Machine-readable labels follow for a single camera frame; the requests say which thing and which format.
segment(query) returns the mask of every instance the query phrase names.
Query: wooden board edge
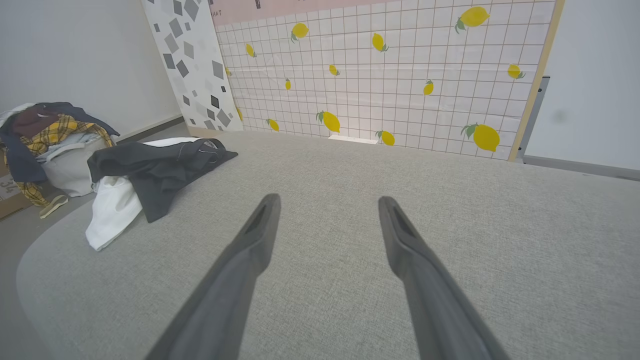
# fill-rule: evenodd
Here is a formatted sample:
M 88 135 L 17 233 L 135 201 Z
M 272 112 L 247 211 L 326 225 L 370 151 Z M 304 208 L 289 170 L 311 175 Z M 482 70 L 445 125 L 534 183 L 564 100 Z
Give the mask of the wooden board edge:
M 554 13 L 551 17 L 551 24 L 549 24 L 549 31 L 547 33 L 547 41 L 542 48 L 542 55 L 540 56 L 538 71 L 536 72 L 536 77 L 533 79 L 533 85 L 531 86 L 531 91 L 529 92 L 527 105 L 524 108 L 524 114 L 522 114 L 520 127 L 518 127 L 516 138 L 513 141 L 513 146 L 511 147 L 508 161 L 515 161 L 516 156 L 518 155 L 518 148 L 522 143 L 522 137 L 524 135 L 525 129 L 527 128 L 527 123 L 529 122 L 531 111 L 533 110 L 533 104 L 534 102 L 536 102 L 536 96 L 538 94 L 538 89 L 540 88 L 540 83 L 542 82 L 542 77 L 545 74 L 545 68 L 547 67 L 547 62 L 549 60 L 549 54 L 551 53 L 551 48 L 553 47 L 554 40 L 556 39 L 556 31 L 558 29 L 558 25 L 560 24 L 560 16 L 562 15 L 562 10 L 564 8 L 564 1 L 565 0 L 556 0 L 556 7 L 554 8 Z
M 187 125 L 187 130 L 189 131 L 189 135 L 197 137 L 197 138 L 214 138 L 224 131 L 207 129 L 205 127 L 195 127 Z

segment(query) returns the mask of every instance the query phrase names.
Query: black jacket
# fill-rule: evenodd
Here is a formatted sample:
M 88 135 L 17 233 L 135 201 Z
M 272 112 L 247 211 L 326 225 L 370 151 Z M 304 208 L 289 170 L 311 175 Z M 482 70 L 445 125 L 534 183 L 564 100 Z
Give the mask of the black jacket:
M 147 221 L 154 222 L 169 212 L 180 189 L 236 156 L 217 139 L 166 147 L 131 142 L 98 150 L 87 164 L 94 183 L 103 176 L 129 176 Z

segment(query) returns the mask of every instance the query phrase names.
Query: clothing pile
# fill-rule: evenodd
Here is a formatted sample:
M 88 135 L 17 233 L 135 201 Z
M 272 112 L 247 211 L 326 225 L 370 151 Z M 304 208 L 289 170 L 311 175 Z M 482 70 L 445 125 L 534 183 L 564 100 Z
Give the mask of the clothing pile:
M 23 104 L 0 115 L 4 163 L 21 192 L 36 206 L 48 206 L 38 184 L 47 180 L 42 164 L 60 148 L 120 135 L 106 123 L 68 102 Z
M 93 218 L 85 235 L 97 251 L 145 211 L 147 222 L 169 212 L 175 194 L 237 152 L 217 139 L 170 138 L 97 150 L 87 161 L 94 183 Z

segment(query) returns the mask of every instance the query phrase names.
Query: yellow plaid shirt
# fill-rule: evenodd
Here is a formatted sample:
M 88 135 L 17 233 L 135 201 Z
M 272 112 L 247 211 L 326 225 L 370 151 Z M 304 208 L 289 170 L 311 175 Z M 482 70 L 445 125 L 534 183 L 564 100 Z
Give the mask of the yellow plaid shirt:
M 73 117 L 64 114 L 59 114 L 58 121 L 36 134 L 36 136 L 30 139 L 22 136 L 20 137 L 20 141 L 29 148 L 34 157 L 37 157 L 47 152 L 49 146 L 60 143 L 66 139 L 67 136 L 74 133 L 96 133 L 104 139 L 107 146 L 111 147 L 115 145 L 105 129 L 91 122 L 76 121 Z M 6 154 L 4 155 L 4 163 L 7 164 Z M 35 183 L 16 182 L 15 184 L 34 205 L 49 205 L 49 202 L 46 201 L 40 193 L 40 187 Z

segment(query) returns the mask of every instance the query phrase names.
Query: white wall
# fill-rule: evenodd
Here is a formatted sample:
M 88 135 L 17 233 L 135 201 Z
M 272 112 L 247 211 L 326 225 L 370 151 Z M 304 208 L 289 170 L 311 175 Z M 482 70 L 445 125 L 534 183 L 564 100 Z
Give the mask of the white wall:
M 180 116 L 139 1 L 0 1 L 0 111 L 68 101 L 126 136 Z
M 566 0 L 525 155 L 640 170 L 638 0 Z

